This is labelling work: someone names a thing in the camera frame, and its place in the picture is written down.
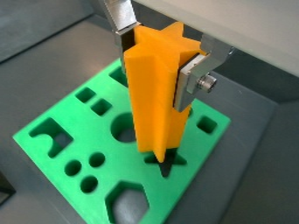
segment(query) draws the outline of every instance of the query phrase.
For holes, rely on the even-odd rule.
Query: square hole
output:
[[[91,109],[94,110],[94,112],[99,115],[103,116],[108,110],[111,109],[112,105],[108,101],[106,101],[104,99],[100,99],[94,106],[91,107]]]
[[[79,98],[79,100],[81,102],[88,102],[89,99],[96,95],[96,93],[88,88],[85,87],[77,94],[76,97]]]
[[[206,133],[211,134],[212,131],[216,129],[218,124],[207,117],[204,116],[200,121],[198,122],[198,128],[203,130]]]
[[[123,74],[122,67],[110,74],[110,77],[127,87],[127,76]]]

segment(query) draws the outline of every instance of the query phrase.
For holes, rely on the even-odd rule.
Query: green shape sorter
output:
[[[13,136],[32,161],[87,223],[114,223],[111,203],[126,188],[143,190],[148,210],[140,223],[163,223],[230,125],[195,101],[180,160],[168,178],[146,160],[136,142],[119,141],[132,128],[127,77],[114,62]]]

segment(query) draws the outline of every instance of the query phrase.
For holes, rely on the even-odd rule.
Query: pentagonal hole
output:
[[[99,180],[94,176],[88,176],[80,181],[80,190],[84,193],[92,193],[96,190],[98,186]]]
[[[48,152],[49,158],[55,158],[73,141],[65,129],[48,118],[29,133],[31,137],[48,135],[52,138],[52,146]]]
[[[68,176],[75,176],[80,172],[81,164],[79,160],[72,160],[67,163],[64,172]]]
[[[103,116],[108,110],[112,108],[112,105],[104,99],[100,99],[91,107],[92,111],[99,115]]]
[[[127,76],[123,74],[122,67],[119,67],[111,74],[110,77],[127,87]]]
[[[207,134],[211,134],[216,129],[218,124],[207,117],[202,117],[198,122],[198,128],[203,130]]]
[[[96,95],[96,93],[88,88],[85,87],[77,94],[76,94],[76,97],[77,99],[87,103],[91,98]]]
[[[88,159],[88,164],[89,166],[92,167],[100,167],[106,162],[106,156],[103,153],[100,152],[96,152],[95,154],[92,154],[89,156],[89,159]]]
[[[123,143],[131,143],[136,140],[134,117],[131,113],[120,115],[112,122],[111,134],[114,138]]]
[[[111,223],[139,223],[148,210],[146,191],[140,184],[120,182],[106,199]]]

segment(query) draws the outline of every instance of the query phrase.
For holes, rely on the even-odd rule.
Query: orange star-shaped peg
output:
[[[183,137],[191,106],[178,112],[174,94],[179,67],[195,53],[204,54],[200,42],[183,37],[179,22],[162,31],[139,25],[135,46],[124,53],[138,149],[154,151],[160,163]]]

